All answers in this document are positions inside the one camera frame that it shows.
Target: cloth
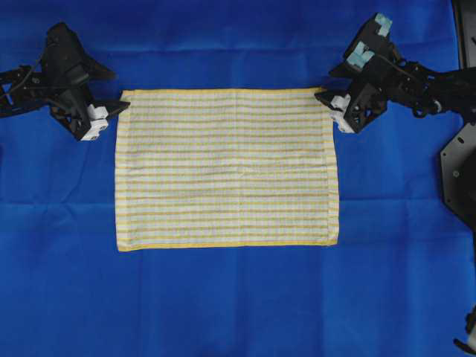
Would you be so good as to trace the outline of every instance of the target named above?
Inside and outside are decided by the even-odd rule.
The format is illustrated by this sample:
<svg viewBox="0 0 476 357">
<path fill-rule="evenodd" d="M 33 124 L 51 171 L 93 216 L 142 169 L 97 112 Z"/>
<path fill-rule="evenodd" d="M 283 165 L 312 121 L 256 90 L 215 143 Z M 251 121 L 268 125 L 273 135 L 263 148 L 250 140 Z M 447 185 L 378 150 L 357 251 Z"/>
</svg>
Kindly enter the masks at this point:
<svg viewBox="0 0 476 357">
<path fill-rule="evenodd" d="M 126 91 L 119 250 L 335 244 L 332 120 L 315 92 Z"/>
</svg>

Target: teal component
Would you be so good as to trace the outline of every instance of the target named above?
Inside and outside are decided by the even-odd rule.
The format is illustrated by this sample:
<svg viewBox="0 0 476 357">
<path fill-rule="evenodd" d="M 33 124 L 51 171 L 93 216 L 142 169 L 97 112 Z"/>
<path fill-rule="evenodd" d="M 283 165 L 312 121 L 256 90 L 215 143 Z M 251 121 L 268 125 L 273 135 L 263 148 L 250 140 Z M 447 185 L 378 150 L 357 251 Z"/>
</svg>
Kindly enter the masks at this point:
<svg viewBox="0 0 476 357">
<path fill-rule="evenodd" d="M 377 33 L 380 36 L 387 36 L 390 32 L 390 27 L 392 26 L 392 20 L 388 17 L 385 17 L 383 13 L 377 13 L 375 16 L 375 22 L 381 25 L 379 32 Z"/>
<path fill-rule="evenodd" d="M 347 62 L 362 69 L 375 54 L 372 51 L 366 50 L 365 47 L 365 44 L 360 41 L 354 51 L 348 56 Z"/>
</svg>

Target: blue background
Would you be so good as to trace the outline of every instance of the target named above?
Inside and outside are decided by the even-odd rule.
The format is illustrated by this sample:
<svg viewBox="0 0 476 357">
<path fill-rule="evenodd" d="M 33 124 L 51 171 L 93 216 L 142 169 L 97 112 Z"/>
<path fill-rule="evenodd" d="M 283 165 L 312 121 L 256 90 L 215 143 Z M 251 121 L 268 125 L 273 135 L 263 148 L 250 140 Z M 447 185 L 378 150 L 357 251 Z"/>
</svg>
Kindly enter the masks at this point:
<svg viewBox="0 0 476 357">
<path fill-rule="evenodd" d="M 66 21 L 123 89 L 332 85 L 363 22 L 401 53 L 457 68 L 449 1 L 3 1 L 0 70 L 36 60 Z M 77 143 L 44 108 L 0 120 L 0 355 L 458 356 L 475 299 L 472 235 L 440 201 L 451 113 L 390 108 L 335 134 L 341 235 L 331 248 L 119 253 L 116 120 Z"/>
</svg>

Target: cable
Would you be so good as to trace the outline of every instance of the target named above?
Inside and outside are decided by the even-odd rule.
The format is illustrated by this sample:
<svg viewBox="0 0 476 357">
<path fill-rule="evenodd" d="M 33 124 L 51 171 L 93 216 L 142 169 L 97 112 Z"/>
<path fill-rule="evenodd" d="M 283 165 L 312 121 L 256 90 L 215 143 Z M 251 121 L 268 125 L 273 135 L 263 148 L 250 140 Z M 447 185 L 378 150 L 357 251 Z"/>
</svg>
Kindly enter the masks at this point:
<svg viewBox="0 0 476 357">
<path fill-rule="evenodd" d="M 6 91 L 4 94 L 0 95 L 0 99 L 3 99 L 4 97 L 8 96 L 9 94 L 12 94 L 14 91 L 16 91 L 18 88 L 22 87 L 25 84 L 25 82 L 28 80 L 28 78 L 30 78 L 33 71 L 38 66 L 38 64 L 42 60 L 43 56 L 45 55 L 46 48 L 43 50 L 42 54 L 39 56 L 39 59 L 37 59 L 36 62 L 34 63 L 34 65 L 31 66 L 28 73 L 23 77 L 22 81 L 20 83 L 18 83 L 16 86 L 10 87 L 10 89 L 8 89 L 8 91 Z"/>
</svg>

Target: metal plate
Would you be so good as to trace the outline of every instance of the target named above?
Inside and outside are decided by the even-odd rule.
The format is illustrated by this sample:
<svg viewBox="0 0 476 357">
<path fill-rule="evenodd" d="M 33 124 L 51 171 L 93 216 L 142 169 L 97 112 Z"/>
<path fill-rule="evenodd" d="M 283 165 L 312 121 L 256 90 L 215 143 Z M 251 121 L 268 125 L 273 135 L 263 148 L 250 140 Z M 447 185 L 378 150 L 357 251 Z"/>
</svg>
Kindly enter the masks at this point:
<svg viewBox="0 0 476 357">
<path fill-rule="evenodd" d="M 443 199 L 460 219 L 476 231 L 475 215 L 469 215 L 457 195 L 457 178 L 463 162 L 476 150 L 476 126 L 466 124 L 440 152 Z"/>
</svg>

